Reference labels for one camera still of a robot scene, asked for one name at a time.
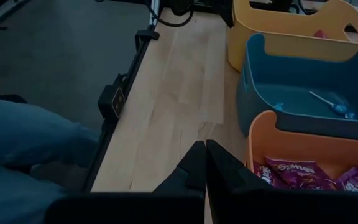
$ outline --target plastic bin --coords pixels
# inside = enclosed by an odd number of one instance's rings
[[[262,34],[248,41],[247,60],[237,87],[241,131],[252,120],[274,110],[283,131],[358,139],[358,53],[345,62],[268,55]],[[356,118],[346,119],[309,91],[347,106]]]
[[[348,24],[358,32],[358,12],[342,0],[330,0],[310,16],[254,9],[249,0],[234,0],[232,11],[234,26],[227,31],[227,52],[230,64],[238,71],[246,42],[257,32],[264,34],[270,54],[343,61],[358,51],[358,40],[349,42],[344,32]],[[318,30],[327,39],[313,37]]]
[[[252,122],[244,161],[252,172],[254,161],[265,164],[265,157],[316,161],[333,179],[358,166],[358,140],[285,132],[276,121],[273,111],[264,111]]]

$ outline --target purple candy bag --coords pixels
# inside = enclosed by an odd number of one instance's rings
[[[288,188],[288,185],[271,168],[254,161],[254,174],[270,185],[278,188]]]
[[[358,192],[358,167],[353,167],[336,181],[338,190]]]
[[[291,189],[332,190],[333,181],[315,162],[292,162],[266,158]]]

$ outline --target wooden table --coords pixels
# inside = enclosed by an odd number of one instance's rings
[[[162,18],[183,20],[169,9]],[[240,76],[225,58],[225,23],[195,12],[184,27],[159,24],[155,31],[160,39],[149,44],[93,192],[151,192],[199,139],[215,139],[243,160],[235,102]]]

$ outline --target person's leg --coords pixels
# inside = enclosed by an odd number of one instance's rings
[[[38,106],[0,100],[0,165],[61,160],[87,167],[99,133]]]
[[[64,196],[54,183],[0,167],[0,224],[43,223],[48,206]]]

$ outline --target red object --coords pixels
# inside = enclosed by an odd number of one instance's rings
[[[326,35],[322,30],[318,30],[318,31],[314,34],[314,37],[327,38],[327,35]]]

